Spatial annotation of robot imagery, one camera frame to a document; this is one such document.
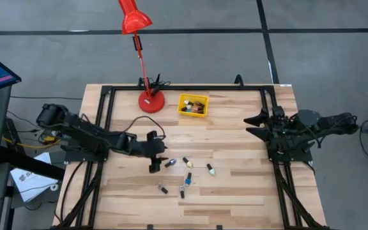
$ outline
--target red lamp shade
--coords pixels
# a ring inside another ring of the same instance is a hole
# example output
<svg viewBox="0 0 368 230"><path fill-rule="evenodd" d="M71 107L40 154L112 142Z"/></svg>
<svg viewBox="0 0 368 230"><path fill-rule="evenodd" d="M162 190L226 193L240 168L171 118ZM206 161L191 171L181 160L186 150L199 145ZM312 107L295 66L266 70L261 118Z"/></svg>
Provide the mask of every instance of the red lamp shade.
<svg viewBox="0 0 368 230"><path fill-rule="evenodd" d="M137 9L134 0L119 0L119 4L125 15L121 25L121 32L124 35L138 31L153 23L147 15Z"/></svg>

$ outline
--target black floor line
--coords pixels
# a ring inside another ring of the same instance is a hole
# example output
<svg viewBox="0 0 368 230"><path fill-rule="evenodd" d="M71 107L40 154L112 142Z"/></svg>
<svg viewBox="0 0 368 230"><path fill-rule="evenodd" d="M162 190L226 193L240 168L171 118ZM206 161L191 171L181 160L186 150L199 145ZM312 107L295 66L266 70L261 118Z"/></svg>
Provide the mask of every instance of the black floor line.
<svg viewBox="0 0 368 230"><path fill-rule="evenodd" d="M273 84L279 84L278 71L276 70L275 58L273 56L271 38L269 36L268 24L266 23L265 11L263 10L262 0L256 0L259 18L261 19L263 40L265 42L266 57L268 58L269 68Z"/></svg>
<svg viewBox="0 0 368 230"><path fill-rule="evenodd" d="M346 28L346 29L143 29L138 31L140 35L182 35L182 34L293 34L293 33L368 33L368 28ZM0 35L121 35L119 29L103 30L74 30L74 31L0 31Z"/></svg>
<svg viewBox="0 0 368 230"><path fill-rule="evenodd" d="M262 29L142 29L140 35L180 35L180 34L245 34L262 33ZM0 35L121 35L121 30L74 30L74 31L0 31Z"/></svg>
<svg viewBox="0 0 368 230"><path fill-rule="evenodd" d="M368 28L269 29L269 33L368 33Z"/></svg>

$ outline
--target red desk lamp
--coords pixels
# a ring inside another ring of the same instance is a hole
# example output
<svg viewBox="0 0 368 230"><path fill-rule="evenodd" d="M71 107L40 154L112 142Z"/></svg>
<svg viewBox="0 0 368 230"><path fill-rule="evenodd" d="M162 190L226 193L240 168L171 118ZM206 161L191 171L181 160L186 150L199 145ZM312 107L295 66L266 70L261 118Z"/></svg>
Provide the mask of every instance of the red desk lamp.
<svg viewBox="0 0 368 230"><path fill-rule="evenodd" d="M125 15L121 25L121 32L124 35L134 33L134 43L139 53L143 81L146 86L146 90L139 96L140 109L148 113L158 112L164 107L164 95L161 91L154 91L149 87L146 70L144 69L143 57L141 55L142 47L137 35L138 30L150 26L153 22L147 15L137 9L134 0L119 0L119 4Z"/></svg>

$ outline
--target red lamp base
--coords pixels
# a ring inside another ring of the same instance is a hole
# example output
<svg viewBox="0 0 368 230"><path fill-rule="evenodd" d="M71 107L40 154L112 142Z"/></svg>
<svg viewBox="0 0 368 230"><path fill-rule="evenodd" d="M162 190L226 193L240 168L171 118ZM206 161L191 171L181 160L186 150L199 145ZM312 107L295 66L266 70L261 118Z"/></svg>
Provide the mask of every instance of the red lamp base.
<svg viewBox="0 0 368 230"><path fill-rule="evenodd" d="M139 96L139 107L143 112L155 113L164 107L164 95L161 91L151 98L147 98L147 92L142 92Z"/></svg>

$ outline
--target table leg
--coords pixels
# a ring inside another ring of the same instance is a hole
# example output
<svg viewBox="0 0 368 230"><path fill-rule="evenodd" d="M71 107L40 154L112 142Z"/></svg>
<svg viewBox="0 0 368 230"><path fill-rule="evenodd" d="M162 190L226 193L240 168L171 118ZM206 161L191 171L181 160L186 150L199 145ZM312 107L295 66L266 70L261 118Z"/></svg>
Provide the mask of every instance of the table leg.
<svg viewBox="0 0 368 230"><path fill-rule="evenodd" d="M32 157L22 155L2 146L0 146L0 162L7 162L19 169L27 170L59 181L61 181L65 175L64 169L47 164L40 160L35 160Z"/></svg>

